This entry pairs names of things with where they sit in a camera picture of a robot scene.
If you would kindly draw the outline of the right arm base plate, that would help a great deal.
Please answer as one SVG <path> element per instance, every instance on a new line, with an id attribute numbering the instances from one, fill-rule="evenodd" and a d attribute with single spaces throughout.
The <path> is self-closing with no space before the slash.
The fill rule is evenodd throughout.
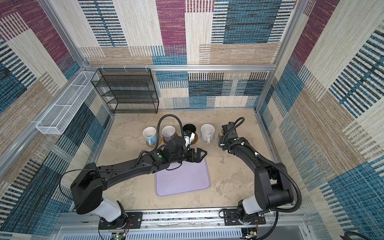
<path id="1" fill-rule="evenodd" d="M 247 215 L 243 210 L 238 209 L 221 209 L 219 217 L 224 220 L 226 226 L 265 225 L 267 223 L 262 214 Z"/>

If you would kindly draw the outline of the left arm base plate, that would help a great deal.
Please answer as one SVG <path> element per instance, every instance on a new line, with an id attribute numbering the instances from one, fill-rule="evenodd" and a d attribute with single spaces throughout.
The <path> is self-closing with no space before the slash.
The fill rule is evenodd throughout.
<path id="1" fill-rule="evenodd" d="M 122 217 L 117 218 L 113 222 L 107 222 L 102 219 L 99 224 L 100 230 L 127 230 L 139 229 L 142 224 L 143 212 L 127 212 Z"/>

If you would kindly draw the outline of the black mug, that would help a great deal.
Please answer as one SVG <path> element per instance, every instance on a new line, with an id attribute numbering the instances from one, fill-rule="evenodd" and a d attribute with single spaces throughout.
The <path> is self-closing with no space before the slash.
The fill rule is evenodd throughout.
<path id="1" fill-rule="evenodd" d="M 186 124 L 183 126 L 183 131 L 190 137 L 191 142 L 193 142 L 197 137 L 196 130 L 197 128 L 193 124 Z"/>

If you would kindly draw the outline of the white mug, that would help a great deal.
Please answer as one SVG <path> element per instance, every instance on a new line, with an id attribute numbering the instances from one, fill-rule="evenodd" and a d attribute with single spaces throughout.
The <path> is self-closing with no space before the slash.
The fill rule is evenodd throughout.
<path id="1" fill-rule="evenodd" d="M 214 141 L 215 127 L 211 124 L 204 124 L 201 127 L 201 141 L 205 144 L 211 144 Z"/>

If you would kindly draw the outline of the lavender mug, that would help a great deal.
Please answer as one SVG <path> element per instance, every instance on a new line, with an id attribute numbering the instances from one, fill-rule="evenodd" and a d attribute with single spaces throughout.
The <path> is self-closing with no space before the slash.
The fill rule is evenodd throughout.
<path id="1" fill-rule="evenodd" d="M 167 142 L 176 136 L 176 129 L 173 126 L 165 126 L 162 130 L 163 137 Z"/>

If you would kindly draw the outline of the large brown wooden coaster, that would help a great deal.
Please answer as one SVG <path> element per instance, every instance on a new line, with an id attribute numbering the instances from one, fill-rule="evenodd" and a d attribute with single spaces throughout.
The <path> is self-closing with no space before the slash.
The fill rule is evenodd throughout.
<path id="1" fill-rule="evenodd" d="M 195 144 L 198 141 L 198 134 L 194 135 L 194 139 L 191 142 L 191 145 Z"/>

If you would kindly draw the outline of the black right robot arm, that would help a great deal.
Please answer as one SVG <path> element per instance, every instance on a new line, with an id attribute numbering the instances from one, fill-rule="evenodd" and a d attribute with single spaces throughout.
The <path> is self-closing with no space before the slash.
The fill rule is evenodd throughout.
<path id="1" fill-rule="evenodd" d="M 258 214 L 294 201 L 294 188 L 283 164 L 275 164 L 257 152 L 245 138 L 219 137 L 218 146 L 240 158 L 254 173 L 254 195 L 239 201 L 239 221 L 251 222 Z"/>

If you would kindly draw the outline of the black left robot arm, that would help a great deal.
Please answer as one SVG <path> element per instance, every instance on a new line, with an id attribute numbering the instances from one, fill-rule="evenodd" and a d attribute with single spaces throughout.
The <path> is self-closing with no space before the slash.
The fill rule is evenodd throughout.
<path id="1" fill-rule="evenodd" d="M 127 220 L 122 204 L 108 199 L 103 192 L 126 180 L 166 170 L 172 163 L 200 163 L 207 151 L 193 149 L 185 138 L 174 137 L 168 144 L 152 151 L 144 151 L 138 158 L 123 163 L 96 166 L 91 163 L 80 170 L 71 184 L 77 214 L 96 214 L 115 228 L 122 228 Z"/>

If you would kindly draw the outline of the light blue mug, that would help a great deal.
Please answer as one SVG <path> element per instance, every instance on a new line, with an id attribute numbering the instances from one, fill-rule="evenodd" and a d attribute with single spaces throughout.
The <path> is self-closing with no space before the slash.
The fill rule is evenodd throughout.
<path id="1" fill-rule="evenodd" d="M 157 137 L 157 130 L 154 127 L 147 127 L 143 130 L 143 136 L 146 140 L 146 143 L 150 146 L 153 147 L 156 145 L 158 141 Z"/>

